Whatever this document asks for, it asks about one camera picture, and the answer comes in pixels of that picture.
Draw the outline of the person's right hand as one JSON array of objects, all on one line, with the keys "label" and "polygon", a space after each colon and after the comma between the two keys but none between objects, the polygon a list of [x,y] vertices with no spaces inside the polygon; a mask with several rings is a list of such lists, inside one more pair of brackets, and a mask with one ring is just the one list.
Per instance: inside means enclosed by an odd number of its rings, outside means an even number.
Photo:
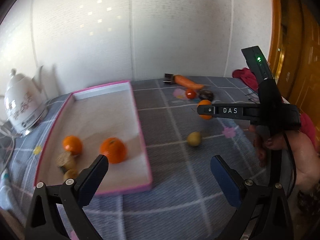
[{"label": "person's right hand", "polygon": [[286,137],[288,141],[283,135],[268,139],[263,139],[259,134],[255,135],[254,147],[257,149],[260,166],[266,165],[267,149],[287,150],[289,144],[296,164],[296,186],[300,191],[309,193],[319,182],[319,155],[306,134],[300,131],[288,131]]}]

